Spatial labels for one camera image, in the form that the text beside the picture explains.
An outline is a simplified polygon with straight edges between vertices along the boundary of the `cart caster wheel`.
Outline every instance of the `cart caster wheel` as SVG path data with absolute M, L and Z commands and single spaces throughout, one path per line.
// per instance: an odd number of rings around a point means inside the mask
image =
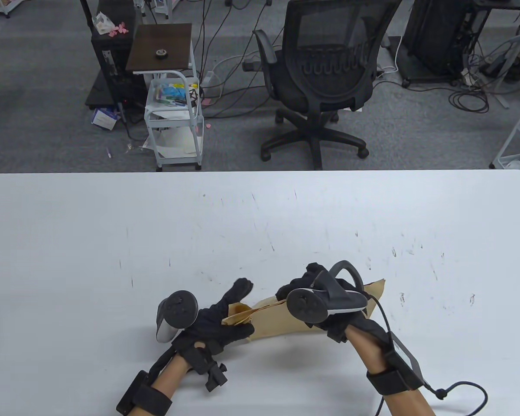
M 272 153 L 269 150 L 260 151 L 260 159 L 262 159 L 263 162 L 267 162 L 271 158 L 272 158 Z
M 357 156 L 361 159 L 365 159 L 368 157 L 369 154 L 370 154 L 370 152 L 366 148 L 363 148 L 363 149 L 358 149 Z

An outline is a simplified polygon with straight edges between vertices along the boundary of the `forearm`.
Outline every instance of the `forearm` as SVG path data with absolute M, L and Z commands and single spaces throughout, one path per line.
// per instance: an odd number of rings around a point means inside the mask
M 191 367 L 183 357 L 175 355 L 156 381 L 153 382 L 152 387 L 171 399 L 189 368 Z M 129 416 L 150 416 L 150 414 L 139 407 L 135 407 L 131 410 Z
M 377 374 L 387 370 L 381 348 L 374 338 L 351 325 L 345 330 L 345 335 L 357 350 L 369 373 Z M 419 390 L 409 390 L 383 398 L 393 416 L 435 416 Z

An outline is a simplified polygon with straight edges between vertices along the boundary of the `brown paper bag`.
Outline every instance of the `brown paper bag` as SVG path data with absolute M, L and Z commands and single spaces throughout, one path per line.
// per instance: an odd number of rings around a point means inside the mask
M 364 286 L 364 290 L 373 295 L 377 300 L 383 295 L 385 279 L 369 283 Z M 252 323 L 254 334 L 249 340 L 276 337 L 293 332 L 321 331 L 321 329 L 308 326 L 291 315 L 287 309 L 286 301 L 277 301 L 275 296 L 269 297 L 258 302 L 253 307 L 244 303 L 234 303 L 229 306 L 229 314 L 222 323 L 224 325 L 240 325 L 242 323 Z M 375 308 L 375 301 L 370 299 L 367 302 L 367 317 L 370 317 Z

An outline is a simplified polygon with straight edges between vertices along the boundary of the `chair base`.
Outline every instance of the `chair base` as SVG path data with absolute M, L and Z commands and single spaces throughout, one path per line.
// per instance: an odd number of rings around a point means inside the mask
M 276 109 L 276 123 L 280 124 L 283 119 L 289 120 L 297 129 L 284 133 L 278 137 L 274 137 L 262 144 L 260 149 L 260 157 L 264 162 L 272 158 L 271 151 L 276 147 L 284 146 L 297 141 L 305 141 L 310 146 L 312 153 L 312 161 L 314 170 L 322 170 L 322 151 L 320 141 L 333 141 L 334 143 L 342 143 L 358 148 L 358 157 L 367 158 L 370 154 L 366 149 L 366 142 L 353 135 L 343 133 L 337 130 L 327 129 L 324 126 L 328 121 L 336 123 L 339 120 L 337 111 L 329 111 L 322 113 L 317 119 L 305 119 L 297 113 L 286 108 Z

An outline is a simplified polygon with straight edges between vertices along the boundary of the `gray carpet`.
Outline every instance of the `gray carpet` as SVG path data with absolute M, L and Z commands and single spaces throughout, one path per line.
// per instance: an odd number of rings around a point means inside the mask
M 404 30 L 412 0 L 404 0 L 388 33 Z M 226 24 L 212 42 L 206 70 L 221 59 L 242 53 L 262 2 L 252 0 L 245 10 L 232 10 Z M 282 28 L 286 2 L 274 2 L 264 10 L 259 28 L 273 39 Z M 227 8 L 213 0 L 207 20 L 211 39 Z M 193 22 L 196 39 L 202 3 L 182 1 L 175 9 L 177 22 Z M 512 35 L 514 12 L 494 12 L 481 37 L 484 50 Z M 201 54 L 201 47 L 196 51 Z M 389 65 L 382 50 L 379 61 Z M 216 72 L 221 77 L 232 62 Z M 91 112 L 84 106 L 98 71 L 80 4 L 73 0 L 33 0 L 0 15 L 0 172 L 146 172 L 155 169 L 148 150 L 127 151 L 128 138 L 118 123 L 114 131 L 90 124 Z M 252 75 L 236 71 L 227 91 L 245 87 Z M 396 75 L 386 79 L 398 80 Z M 262 85 L 257 76 L 253 85 Z M 519 88 L 517 85 L 508 88 Z M 355 149 L 324 144 L 325 169 L 465 169 L 486 168 L 520 116 L 520 92 L 508 95 L 509 110 L 490 99 L 487 114 L 471 114 L 448 104 L 447 91 L 415 93 L 393 84 L 379 85 L 362 113 L 340 112 L 334 128 L 367 141 L 370 156 L 359 160 Z M 248 91 L 233 109 L 236 114 L 253 108 L 267 96 L 263 88 Z M 224 109 L 239 94 L 225 97 L 207 114 Z M 260 160 L 262 141 L 290 129 L 288 123 L 274 125 L 274 108 L 269 101 L 251 115 L 212 120 L 206 130 L 204 170 L 304 170 L 311 169 L 305 144 L 274 151 L 272 160 Z M 145 137 L 142 125 L 132 128 L 134 137 Z M 113 158 L 106 152 L 109 147 Z M 192 170 L 177 167 L 173 170 Z

